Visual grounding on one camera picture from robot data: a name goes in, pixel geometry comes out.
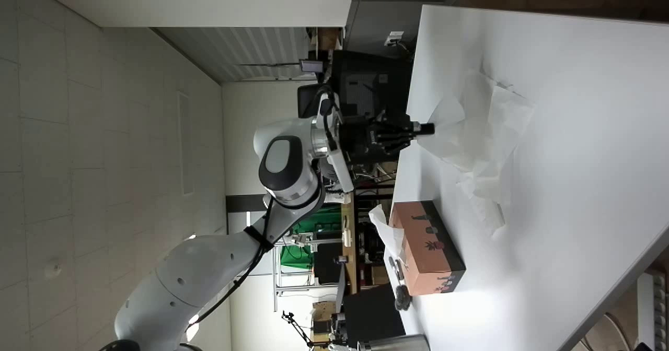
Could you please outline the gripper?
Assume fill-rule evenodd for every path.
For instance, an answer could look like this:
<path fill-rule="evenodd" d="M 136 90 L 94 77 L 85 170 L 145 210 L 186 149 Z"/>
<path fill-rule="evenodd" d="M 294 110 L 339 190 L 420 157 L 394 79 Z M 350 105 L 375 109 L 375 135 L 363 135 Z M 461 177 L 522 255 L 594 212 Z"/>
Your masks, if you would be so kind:
<path fill-rule="evenodd" d="M 374 118 L 374 123 L 385 131 L 375 133 L 375 146 L 386 155 L 399 153 L 419 136 L 435 133 L 433 123 L 414 122 L 406 113 L 383 111 Z M 382 161 L 380 154 L 368 143 L 370 130 L 368 119 L 344 119 L 339 125 L 339 142 L 349 165 L 372 165 Z"/>

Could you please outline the white tissue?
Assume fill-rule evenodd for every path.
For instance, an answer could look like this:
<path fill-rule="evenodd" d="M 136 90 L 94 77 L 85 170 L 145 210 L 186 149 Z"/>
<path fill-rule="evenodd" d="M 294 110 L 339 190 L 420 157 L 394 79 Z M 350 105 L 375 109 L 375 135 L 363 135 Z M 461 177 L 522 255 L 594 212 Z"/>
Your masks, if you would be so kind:
<path fill-rule="evenodd" d="M 433 135 L 418 144 L 474 177 L 498 177 L 537 104 L 487 75 L 470 71 L 458 93 L 446 92 L 429 119 Z"/>
<path fill-rule="evenodd" d="M 468 200 L 481 227 L 490 236 L 508 225 L 511 218 L 511 188 L 496 165 L 476 165 L 461 172 L 457 186 Z"/>
<path fill-rule="evenodd" d="M 406 253 L 403 250 L 405 232 L 402 228 L 392 227 L 385 215 L 381 204 L 375 206 L 368 213 L 370 221 L 375 225 L 378 236 L 382 240 L 389 254 L 395 260 L 399 259 L 401 263 L 406 264 Z"/>

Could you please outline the white tissue in box opening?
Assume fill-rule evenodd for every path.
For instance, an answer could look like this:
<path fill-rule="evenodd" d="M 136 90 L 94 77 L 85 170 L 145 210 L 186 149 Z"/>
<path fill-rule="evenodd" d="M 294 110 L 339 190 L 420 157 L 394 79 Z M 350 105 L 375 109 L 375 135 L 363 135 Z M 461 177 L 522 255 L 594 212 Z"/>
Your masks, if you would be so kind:
<path fill-rule="evenodd" d="M 378 236 L 382 240 L 389 254 L 395 260 L 399 259 L 401 263 L 406 264 L 406 253 L 403 250 L 405 232 L 402 228 L 392 227 L 385 215 L 381 204 L 375 206 L 368 213 L 370 221 L 375 225 Z"/>

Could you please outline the crumpled white tissue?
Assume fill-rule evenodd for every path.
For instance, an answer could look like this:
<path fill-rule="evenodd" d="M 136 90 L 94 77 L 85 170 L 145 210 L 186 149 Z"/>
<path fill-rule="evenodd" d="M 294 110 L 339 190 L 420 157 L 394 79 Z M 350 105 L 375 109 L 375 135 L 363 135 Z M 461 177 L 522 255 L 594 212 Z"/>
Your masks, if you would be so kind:
<path fill-rule="evenodd" d="M 490 236 L 508 225 L 511 218 L 511 188 L 496 165 L 476 165 L 461 172 L 457 186 L 468 200 L 481 227 Z"/>

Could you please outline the cardboard box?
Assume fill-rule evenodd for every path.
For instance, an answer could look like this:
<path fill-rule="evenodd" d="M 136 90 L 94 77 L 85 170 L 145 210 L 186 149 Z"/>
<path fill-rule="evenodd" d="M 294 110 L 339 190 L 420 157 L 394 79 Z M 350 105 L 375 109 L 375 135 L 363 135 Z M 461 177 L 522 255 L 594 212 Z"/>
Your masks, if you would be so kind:
<path fill-rule="evenodd" d="M 342 50 L 341 27 L 318 27 L 316 28 L 316 48 L 319 51 Z"/>

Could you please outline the orange and black tissue box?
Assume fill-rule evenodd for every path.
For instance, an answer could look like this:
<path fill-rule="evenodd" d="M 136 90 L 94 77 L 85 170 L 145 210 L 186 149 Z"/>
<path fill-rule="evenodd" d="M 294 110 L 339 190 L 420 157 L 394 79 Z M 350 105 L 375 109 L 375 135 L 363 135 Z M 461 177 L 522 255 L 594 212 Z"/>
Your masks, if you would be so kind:
<path fill-rule="evenodd" d="M 409 294 L 454 292 L 466 266 L 435 204 L 394 203 L 390 225 L 403 232 L 398 257 Z"/>

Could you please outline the black monitor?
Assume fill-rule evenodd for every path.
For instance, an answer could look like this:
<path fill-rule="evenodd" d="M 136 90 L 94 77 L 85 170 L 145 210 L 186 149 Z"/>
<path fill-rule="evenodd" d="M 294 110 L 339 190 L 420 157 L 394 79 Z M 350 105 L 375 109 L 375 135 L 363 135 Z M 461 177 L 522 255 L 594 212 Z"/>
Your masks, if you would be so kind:
<path fill-rule="evenodd" d="M 404 114 L 408 106 L 412 63 L 375 54 L 337 50 L 330 84 L 347 117 Z"/>

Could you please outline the wooden table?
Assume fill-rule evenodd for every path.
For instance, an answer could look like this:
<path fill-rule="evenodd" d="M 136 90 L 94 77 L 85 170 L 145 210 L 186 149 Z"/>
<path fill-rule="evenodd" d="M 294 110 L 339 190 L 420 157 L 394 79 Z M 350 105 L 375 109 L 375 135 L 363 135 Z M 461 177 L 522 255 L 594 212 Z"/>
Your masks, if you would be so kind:
<path fill-rule="evenodd" d="M 358 267 L 356 262 L 357 247 L 356 242 L 356 211 L 354 209 L 353 192 L 344 195 L 344 203 L 341 205 L 341 226 L 342 226 L 342 256 L 346 259 L 344 270 L 349 282 L 350 294 L 359 292 L 358 288 Z"/>

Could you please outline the green cloth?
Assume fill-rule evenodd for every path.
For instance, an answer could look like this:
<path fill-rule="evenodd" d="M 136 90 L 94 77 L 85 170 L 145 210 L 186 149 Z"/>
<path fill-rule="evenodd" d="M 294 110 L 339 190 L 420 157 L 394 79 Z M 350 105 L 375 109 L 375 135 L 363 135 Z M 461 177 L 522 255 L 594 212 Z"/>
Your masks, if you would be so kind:
<path fill-rule="evenodd" d="M 311 238 L 315 240 L 340 239 L 342 234 L 341 221 L 341 206 L 325 204 L 323 208 L 292 227 L 291 236 L 310 233 Z M 314 252 L 311 246 L 307 244 L 304 246 L 289 244 L 280 249 L 279 259 L 283 267 L 310 270 L 314 263 Z"/>

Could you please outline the white radiator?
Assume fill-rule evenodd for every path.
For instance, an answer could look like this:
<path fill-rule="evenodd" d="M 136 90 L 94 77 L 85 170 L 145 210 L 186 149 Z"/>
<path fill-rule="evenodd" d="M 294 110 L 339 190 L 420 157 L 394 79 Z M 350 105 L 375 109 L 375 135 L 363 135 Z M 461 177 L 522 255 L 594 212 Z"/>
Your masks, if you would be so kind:
<path fill-rule="evenodd" d="M 637 280 L 637 340 L 650 351 L 669 351 L 666 274 L 648 270 Z"/>

